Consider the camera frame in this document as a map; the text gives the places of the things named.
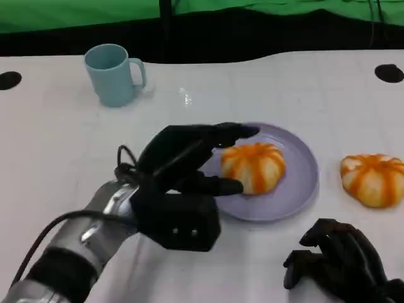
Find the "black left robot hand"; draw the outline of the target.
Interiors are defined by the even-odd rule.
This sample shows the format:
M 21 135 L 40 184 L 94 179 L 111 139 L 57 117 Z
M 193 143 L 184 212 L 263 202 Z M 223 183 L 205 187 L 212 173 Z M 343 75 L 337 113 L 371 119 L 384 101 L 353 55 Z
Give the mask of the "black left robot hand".
M 152 176 L 163 192 L 230 196 L 240 194 L 241 182 L 207 177 L 199 169 L 216 148 L 228 148 L 239 139 L 250 138 L 259 128 L 236 122 L 171 125 L 159 132 L 141 152 L 136 170 Z

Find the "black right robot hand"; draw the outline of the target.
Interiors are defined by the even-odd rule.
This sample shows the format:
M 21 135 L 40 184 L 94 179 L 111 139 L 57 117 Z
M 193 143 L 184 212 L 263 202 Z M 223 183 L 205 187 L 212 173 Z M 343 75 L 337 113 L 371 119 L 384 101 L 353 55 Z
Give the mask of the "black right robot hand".
M 293 289 L 301 278 L 344 302 L 403 302 L 403 280 L 388 279 L 370 240 L 349 223 L 320 218 L 283 263 L 283 286 Z

